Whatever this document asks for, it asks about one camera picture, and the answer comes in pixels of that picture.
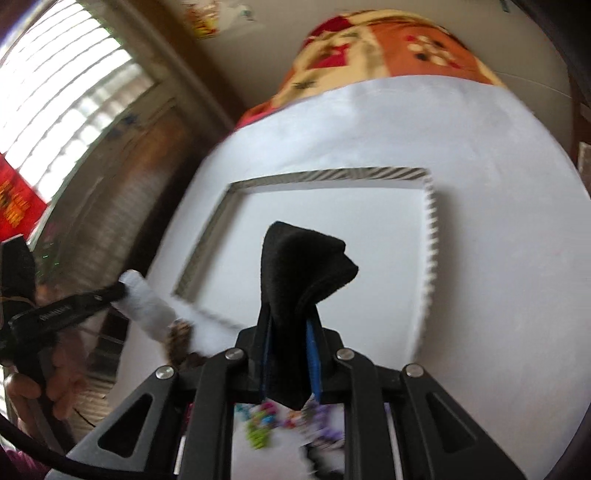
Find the finger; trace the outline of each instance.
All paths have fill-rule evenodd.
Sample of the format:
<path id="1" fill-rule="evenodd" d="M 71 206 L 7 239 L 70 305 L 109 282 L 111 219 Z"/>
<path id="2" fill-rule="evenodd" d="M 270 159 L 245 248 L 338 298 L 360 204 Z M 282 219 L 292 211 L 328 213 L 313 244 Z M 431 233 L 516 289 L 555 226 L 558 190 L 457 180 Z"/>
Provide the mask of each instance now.
<path id="1" fill-rule="evenodd" d="M 66 349 L 63 347 L 62 344 L 58 343 L 56 347 L 53 349 L 53 353 L 51 355 L 51 363 L 53 363 L 54 367 L 65 367 L 68 364 L 68 356 L 66 354 Z"/>
<path id="2" fill-rule="evenodd" d="M 30 377 L 14 373 L 4 381 L 4 388 L 9 397 L 37 398 L 41 395 L 41 387 Z"/>
<path id="3" fill-rule="evenodd" d="M 63 355 L 63 364 L 69 366 L 75 372 L 82 372 L 85 369 L 86 355 L 84 352 L 84 343 L 80 332 L 74 329 L 64 330 L 60 334 L 59 347 L 61 352 L 57 353 L 57 360 L 59 356 Z"/>
<path id="4" fill-rule="evenodd" d="M 53 416 L 58 420 L 65 420 L 72 414 L 74 408 L 74 391 L 68 390 L 53 404 Z"/>
<path id="5" fill-rule="evenodd" d="M 87 389 L 88 389 L 88 382 L 87 382 L 86 378 L 83 377 L 82 375 L 80 376 L 80 378 L 75 380 L 75 382 L 72 385 L 72 390 L 74 391 L 75 395 L 80 395 L 82 392 L 86 391 Z"/>
<path id="6" fill-rule="evenodd" d="M 56 401 L 62 398 L 70 389 L 70 369 L 67 367 L 56 368 L 53 376 L 47 381 L 47 398 Z"/>
<path id="7" fill-rule="evenodd" d="M 35 419 L 29 409 L 27 399 L 39 397 L 41 387 L 26 375 L 12 374 L 4 381 L 4 388 L 18 417 L 25 424 L 35 425 Z"/>
<path id="8" fill-rule="evenodd" d="M 35 291 L 35 302 L 40 307 L 44 307 L 45 305 L 48 305 L 49 303 L 51 303 L 51 300 L 49 300 L 49 298 L 50 298 L 50 292 L 49 292 L 49 288 L 47 287 L 47 285 L 38 285 L 37 289 Z"/>
<path id="9" fill-rule="evenodd" d="M 39 440 L 40 442 L 43 441 L 43 438 L 39 434 L 39 429 L 37 424 L 34 421 L 29 421 L 25 423 L 23 419 L 18 419 L 18 428 L 25 432 L 29 437 L 33 437 L 34 439 Z"/>

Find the black metal clamp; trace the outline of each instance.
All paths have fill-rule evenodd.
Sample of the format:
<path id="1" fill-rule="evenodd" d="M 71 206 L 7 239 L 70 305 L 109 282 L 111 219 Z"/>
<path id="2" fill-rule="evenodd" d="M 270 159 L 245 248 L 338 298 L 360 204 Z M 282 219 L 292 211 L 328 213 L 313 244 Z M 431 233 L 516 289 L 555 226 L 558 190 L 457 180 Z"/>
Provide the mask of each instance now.
<path id="1" fill-rule="evenodd" d="M 228 480 L 233 405 L 260 403 L 268 394 L 273 328 L 268 311 L 263 307 L 261 313 L 256 327 L 240 333 L 235 348 L 202 367 L 156 370 L 68 457 L 96 466 L 172 473 L 184 435 L 178 480 Z M 337 332 L 323 329 L 316 311 L 307 333 L 312 390 L 321 403 L 345 405 L 346 480 L 397 478 L 385 404 L 404 480 L 524 480 L 423 367 L 375 366 L 344 348 Z M 66 477 L 52 471 L 47 478 Z"/>

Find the black cloth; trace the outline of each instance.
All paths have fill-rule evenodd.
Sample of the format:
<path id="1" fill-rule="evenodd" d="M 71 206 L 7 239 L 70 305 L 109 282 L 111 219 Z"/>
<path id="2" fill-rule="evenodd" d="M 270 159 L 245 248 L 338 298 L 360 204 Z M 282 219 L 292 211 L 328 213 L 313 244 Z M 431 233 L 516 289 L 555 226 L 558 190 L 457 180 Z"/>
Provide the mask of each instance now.
<path id="1" fill-rule="evenodd" d="M 269 305 L 272 317 L 270 398 L 294 410 L 308 400 L 307 315 L 358 270 L 338 238 L 283 222 L 269 227 L 261 256 L 261 303 Z"/>
<path id="2" fill-rule="evenodd" d="M 8 321 L 35 302 L 35 259 L 22 235 L 0 244 L 0 296 L 0 338 L 6 339 L 11 336 Z"/>

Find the silver bolt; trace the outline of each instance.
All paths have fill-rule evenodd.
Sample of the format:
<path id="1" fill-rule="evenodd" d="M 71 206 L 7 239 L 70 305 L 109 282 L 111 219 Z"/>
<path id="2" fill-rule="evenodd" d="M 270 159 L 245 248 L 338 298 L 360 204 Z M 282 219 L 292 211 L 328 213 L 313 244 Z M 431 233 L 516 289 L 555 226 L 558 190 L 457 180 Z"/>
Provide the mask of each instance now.
<path id="1" fill-rule="evenodd" d="M 240 348 L 229 348 L 226 350 L 226 358 L 228 360 L 242 360 L 244 357 L 244 350 Z"/>
<path id="2" fill-rule="evenodd" d="M 163 365 L 156 370 L 158 380 L 168 380 L 174 375 L 174 368 L 170 365 Z"/>
<path id="3" fill-rule="evenodd" d="M 419 364 L 410 364 L 407 365 L 407 375 L 411 378 L 419 378 L 422 377 L 425 373 L 425 370 Z"/>
<path id="4" fill-rule="evenodd" d="M 355 352 L 350 348 L 342 348 L 336 352 L 336 358 L 339 360 L 351 360 L 355 356 Z"/>

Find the black tool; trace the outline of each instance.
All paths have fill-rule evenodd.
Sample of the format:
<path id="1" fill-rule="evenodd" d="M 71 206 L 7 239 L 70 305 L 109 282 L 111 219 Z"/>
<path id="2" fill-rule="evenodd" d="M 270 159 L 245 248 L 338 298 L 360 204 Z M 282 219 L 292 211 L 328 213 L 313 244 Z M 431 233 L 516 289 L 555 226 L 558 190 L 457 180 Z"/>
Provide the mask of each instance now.
<path id="1" fill-rule="evenodd" d="M 316 398 L 345 404 L 346 479 L 396 478 L 385 403 L 392 411 L 405 480 L 525 479 L 424 368 L 375 366 L 344 348 L 337 332 L 322 328 L 315 311 L 307 330 Z M 157 369 L 68 457 L 103 468 L 172 473 L 190 409 L 178 480 L 229 479 L 233 405 L 260 403 L 267 396 L 272 331 L 263 306 L 257 326 L 243 330 L 235 348 L 189 371 Z M 47 478 L 68 477 L 52 471 Z"/>
<path id="2" fill-rule="evenodd" d="M 378 367 L 361 353 L 344 348 L 337 332 L 322 327 L 316 302 L 350 281 L 356 267 L 344 261 L 343 242 L 324 242 L 302 231 L 294 234 L 288 227 L 269 229 L 270 237 L 280 240 L 271 252 L 281 261 L 263 268 L 263 277 L 271 278 L 275 289 L 266 289 L 272 294 L 262 296 L 257 325 L 242 330 L 234 348 L 187 371 L 160 367 L 68 458 L 39 446 L 3 418 L 0 434 L 56 468 L 48 480 L 173 480 L 182 437 L 178 480 L 229 480 L 234 404 L 258 404 L 271 398 L 299 406 L 313 392 L 321 404 L 345 405 L 346 480 L 524 480 L 510 458 L 423 367 L 411 364 L 402 371 Z M 328 263 L 316 258 L 322 242 L 329 247 L 323 256 L 330 259 Z M 294 243 L 307 247 L 293 248 Z M 282 252 L 291 256 L 291 262 L 285 261 Z M 122 294 L 120 288 L 109 290 L 109 301 Z M 289 290 L 289 303 L 283 289 Z M 99 296 L 107 301 L 106 294 Z M 65 304 L 60 304 L 9 322 L 4 351 L 14 358 L 21 352 L 31 355 L 38 350 L 29 345 L 46 345 L 55 334 L 54 329 L 43 327 L 46 315 L 47 321 L 64 327 L 70 324 L 65 318 L 79 321 L 101 304 L 97 298 L 93 304 L 88 295 L 79 299 L 91 306 L 76 303 L 73 311 L 78 316 L 61 311 Z M 292 304 L 300 307 L 292 310 Z M 294 321 L 300 323 L 292 325 L 285 316 L 275 319 L 272 312 L 274 307 L 279 311 L 278 306 L 287 306 L 287 313 L 299 312 Z M 37 325 L 40 334 L 30 335 L 18 325 Z M 295 337 L 286 335 L 293 326 Z M 279 380 L 294 371 L 297 388 Z M 395 473 L 385 404 L 396 431 L 402 478 Z"/>
<path id="3" fill-rule="evenodd" d="M 91 293 L 73 295 L 45 307 L 35 306 L 35 260 L 22 235 L 0 245 L 0 363 L 14 365 L 35 380 L 44 392 L 53 373 L 51 351 L 57 333 L 108 308 L 125 295 L 121 283 Z M 30 400 L 39 433 L 45 443 L 67 453 L 76 443 L 69 425 L 52 413 L 53 402 L 42 393 Z"/>

